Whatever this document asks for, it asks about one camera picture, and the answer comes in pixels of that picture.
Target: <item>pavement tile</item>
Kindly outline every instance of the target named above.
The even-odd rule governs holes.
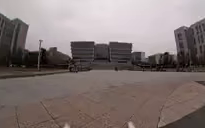
[[[95,103],[81,95],[70,97],[67,100],[74,108],[89,115],[92,118],[101,116],[105,112],[109,111],[109,108],[106,106]]]
[[[64,127],[64,125],[68,123],[71,128],[79,128],[93,121],[93,119],[84,113],[76,111],[71,115],[59,117],[55,119],[55,121],[59,124],[60,127]]]
[[[18,128],[16,116],[1,118],[0,128]]]
[[[42,103],[53,118],[71,115],[74,111],[77,111],[77,109],[74,109],[64,98],[44,100]]]
[[[179,114],[175,113],[172,109],[164,109],[161,113],[160,120],[162,122],[165,122],[165,124],[172,123],[174,121],[177,121],[178,119],[182,118]]]
[[[0,107],[0,128],[17,128],[15,107]]]
[[[15,107],[0,107],[0,119],[16,116]]]
[[[125,124],[122,128],[128,128],[128,122],[132,122],[135,126],[135,128],[142,128],[142,122],[141,120],[137,119],[135,115],[133,115]]]
[[[60,128],[60,127],[55,123],[55,121],[50,120],[36,125],[28,126],[28,128]]]
[[[40,103],[18,106],[17,116],[20,128],[51,120],[51,117]]]
[[[160,110],[164,102],[165,99],[153,97],[135,112],[135,117],[142,128],[157,127]]]

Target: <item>multi-story building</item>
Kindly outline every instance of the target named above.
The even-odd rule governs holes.
[[[133,62],[144,62],[145,61],[145,52],[133,52],[132,53]]]
[[[28,25],[25,32],[21,32],[22,30],[16,29],[18,25],[16,21],[17,19],[10,20],[0,13],[0,65],[9,64],[12,56],[12,49],[17,45],[22,45],[22,51],[24,50]]]
[[[195,60],[193,30],[182,26],[174,31],[177,53],[179,57]]]
[[[205,63],[205,19],[194,23],[190,28],[193,30],[196,57]]]
[[[205,63],[205,19],[174,31],[178,55],[192,63]]]
[[[95,54],[94,44],[93,41],[71,42],[72,58],[75,61],[92,62]]]
[[[131,61],[132,44],[121,42],[110,42],[109,53],[111,62],[126,62]]]
[[[20,52],[23,52],[25,49],[29,26],[18,18],[12,20],[12,23],[15,25],[15,29],[13,33],[13,42],[11,45],[11,53],[20,54]]]
[[[108,44],[95,45],[95,60],[108,61],[109,60],[109,46]]]

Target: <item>road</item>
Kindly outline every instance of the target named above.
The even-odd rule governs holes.
[[[105,113],[110,114],[110,111],[114,109],[117,112],[114,112],[113,116],[111,114],[111,117],[116,117],[116,115],[120,114],[120,111],[127,110],[133,115],[128,115],[129,113],[123,113],[123,115],[131,117],[132,120],[142,118],[140,120],[143,122],[148,121],[143,123],[144,127],[154,127],[157,125],[160,108],[167,97],[180,85],[192,81],[205,81],[205,73],[90,71],[77,74],[65,73],[42,77],[4,79],[0,80],[0,107],[18,106],[19,108],[19,106],[41,102],[47,110],[47,102],[45,103],[44,101],[56,98],[67,99],[71,105],[78,106],[78,98],[73,97],[80,96],[79,98],[81,99],[82,95],[84,95],[84,97],[88,97],[87,99],[95,103],[108,106],[107,109],[109,109],[97,116],[83,110],[91,119],[99,118]],[[137,102],[134,102],[134,100],[130,102],[125,95],[132,95]],[[128,108],[137,109],[138,115],[143,117],[137,117],[136,119],[134,112]],[[125,124],[120,124],[120,120],[112,120],[111,122],[113,125],[124,127]]]

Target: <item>overcast sky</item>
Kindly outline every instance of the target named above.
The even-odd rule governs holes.
[[[0,0],[0,12],[29,24],[26,48],[70,41],[133,43],[146,55],[175,52],[174,29],[205,18],[205,0]]]

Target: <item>building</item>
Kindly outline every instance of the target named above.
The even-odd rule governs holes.
[[[65,65],[68,64],[71,57],[59,52],[57,47],[51,47],[47,51],[47,64],[49,65]]]
[[[110,42],[109,53],[111,62],[129,63],[132,56],[132,44],[121,42]]]
[[[195,55],[205,63],[205,19],[194,23],[190,28],[193,30]]]
[[[195,64],[205,64],[205,19],[190,27],[180,27],[174,31],[179,55],[189,58]]]
[[[0,14],[0,64],[9,62],[14,28],[10,19]]]
[[[15,25],[11,45],[11,53],[14,55],[24,51],[29,26],[18,18],[12,20],[12,23]]]
[[[162,53],[157,53],[148,57],[148,62],[151,65],[161,64]]]
[[[193,43],[193,31],[191,28],[182,26],[174,31],[177,53],[191,60],[195,57],[195,48]]]
[[[144,62],[145,61],[145,52],[133,52],[132,61],[133,62]]]
[[[28,25],[24,23],[26,26],[22,27],[17,21],[18,19],[10,20],[0,13],[0,65],[9,65],[13,54],[12,49],[16,49],[15,47],[21,47],[19,55],[22,56]]]
[[[109,61],[109,46],[108,44],[95,45],[95,61]]]
[[[72,58],[80,62],[94,61],[94,42],[93,41],[74,41],[71,42]]]

